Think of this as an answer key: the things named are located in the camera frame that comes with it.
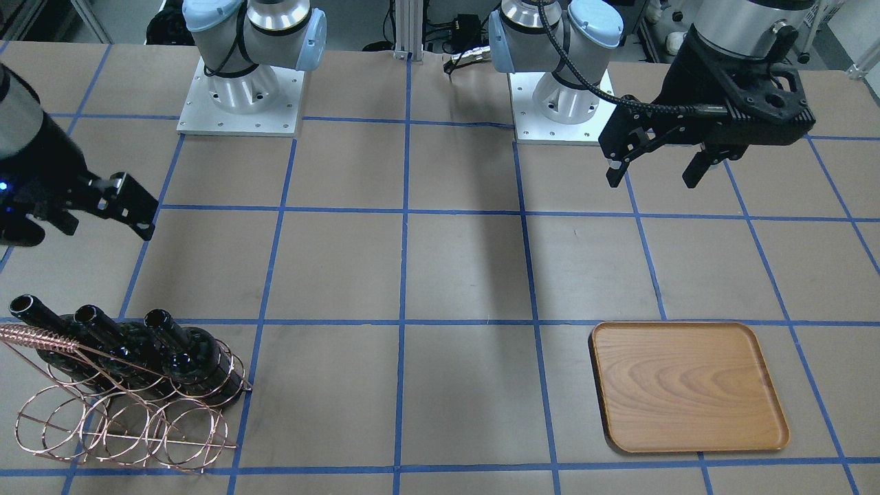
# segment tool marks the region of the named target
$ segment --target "wooden tray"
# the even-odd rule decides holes
[[[626,452],[779,450],[785,415],[758,339],[739,323],[597,325],[605,432]]]

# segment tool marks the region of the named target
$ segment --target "wine bottle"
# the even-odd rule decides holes
[[[238,400],[243,379],[230,369],[229,357],[207,330],[182,328],[164,309],[150,311],[143,323],[161,349],[162,370],[180,392],[212,407],[225,407]]]
[[[99,357],[99,364],[114,378],[125,381],[130,390],[138,392],[149,400],[162,399],[174,394],[171,382],[166,378],[160,380],[162,366],[159,363],[159,355],[152,345],[148,330],[143,325],[130,321],[116,323],[99,307],[93,305],[80,307],[74,314],[74,321],[82,324],[99,342],[99,351],[153,372],[146,372],[117,359]]]
[[[72,314],[59,316],[37,299],[36,296],[31,294],[18,296],[10,303],[9,310],[13,316],[32,327],[49,330],[58,336],[72,338],[81,344],[91,347],[92,343],[87,340],[84,342],[84,330],[78,323],[73,321]],[[38,350],[37,356],[49,363],[53,368],[68,375],[74,382],[79,382],[84,387],[89,388],[95,394],[108,392],[115,387],[106,376],[99,374],[94,366],[90,366],[67,354]]]

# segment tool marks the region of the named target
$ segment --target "cable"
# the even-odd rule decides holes
[[[392,38],[394,39],[397,37],[397,27],[394,21],[394,0],[388,0],[388,10],[385,12],[385,18],[382,19],[382,37],[385,38],[385,41],[394,44],[394,41],[388,39],[388,32],[385,30],[385,27],[388,26],[389,18],[391,19]]]
[[[217,74],[220,74],[221,72],[223,72],[223,67],[225,67],[226,64],[229,62],[229,59],[232,58],[232,54],[235,53],[235,48],[238,48],[239,43],[242,41],[242,35],[243,35],[243,29],[242,29],[243,24],[242,23],[245,20],[246,10],[247,10],[247,2],[241,4],[241,7],[238,8],[238,27],[236,28],[236,32],[235,32],[235,40],[232,40],[232,46],[229,48],[229,53],[226,54],[223,61],[220,62],[220,65],[218,65],[216,69],[209,69],[208,65],[205,65],[204,70],[202,71],[202,72],[204,72],[205,76],[212,78],[212,77],[216,76]]]
[[[631,110],[636,110],[639,112],[653,112],[657,114],[675,114],[675,115],[711,115],[717,116],[716,111],[712,111],[705,106],[694,106],[694,105],[654,105],[651,103],[641,103],[638,100],[625,100],[623,98],[618,98],[616,96],[612,96],[597,86],[591,84],[587,79],[581,74],[581,72],[575,67],[575,64],[571,61],[571,58],[568,57],[568,53],[562,46],[560,46],[559,42],[556,40],[556,37],[550,31],[550,23],[547,20],[546,12],[544,11],[544,2],[547,0],[538,0],[536,5],[538,6],[538,14],[540,15],[541,25],[544,27],[544,33],[547,35],[547,38],[550,39],[550,43],[553,45],[556,52],[559,54],[559,57],[565,63],[566,67],[571,70],[571,73],[575,75],[578,82],[583,85],[587,90],[598,96],[600,99],[605,100],[609,103],[613,103],[614,105],[618,105],[621,107],[626,107]]]
[[[498,2],[498,5],[496,5],[494,9],[489,11],[489,14],[486,15],[486,18],[484,18],[482,24],[480,24],[480,30],[477,31],[476,33],[474,33],[473,36],[471,37],[471,40],[469,40],[467,42],[468,47],[473,45],[473,42],[476,41],[477,38],[482,35],[483,30],[486,28],[486,23],[489,21],[489,17],[492,16],[492,12],[494,12],[495,10],[500,9],[500,8],[501,8],[501,2]],[[460,54],[458,54],[458,58],[455,59],[455,62],[452,65],[450,65],[448,68],[446,67],[446,65],[444,65],[443,72],[445,72],[449,76],[450,79],[452,79],[452,72],[454,72],[455,69],[458,68],[458,63],[461,62],[461,57],[463,57],[463,56],[465,56],[465,52],[461,52]]]

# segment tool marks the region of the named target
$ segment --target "robotic arm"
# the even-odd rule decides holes
[[[660,95],[650,104],[597,88],[617,46],[614,29],[622,26],[620,16],[615,18],[601,0],[572,0],[568,11],[557,0],[504,0],[492,14],[489,33],[499,71],[552,71],[544,79],[552,78],[561,89],[534,95],[536,103],[543,100],[539,108],[548,118],[563,123],[589,119],[585,110],[570,112],[580,117],[568,121],[554,115],[564,102],[577,99],[587,101],[588,110],[599,99],[617,106],[598,139],[612,187],[644,153],[665,144],[700,144],[682,175],[693,188],[710,167],[742,158],[749,145],[792,144],[816,123],[797,71],[781,63],[814,3],[705,2]],[[542,97],[566,93],[568,98]]]
[[[183,15],[202,62],[178,131],[293,134],[304,72],[324,55],[324,12],[309,0],[186,0]]]
[[[36,246],[46,233],[28,215],[67,235],[81,210],[152,237],[158,202],[125,173],[103,180],[40,107],[33,88],[0,64],[0,245]]]

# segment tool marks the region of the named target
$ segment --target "metal mounting plate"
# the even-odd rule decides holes
[[[540,113],[532,101],[532,93],[542,76],[543,72],[509,74],[510,103],[513,106],[513,122],[517,127],[517,141],[523,144],[598,146],[599,134],[611,118],[614,105],[604,100],[599,101],[592,118],[582,124],[551,121]],[[602,76],[599,88],[614,94],[608,71]]]
[[[231,114],[211,98],[204,62],[199,59],[177,131],[202,136],[295,137],[301,117],[305,72],[281,67],[272,70],[281,90],[278,101],[269,110],[257,114]]]

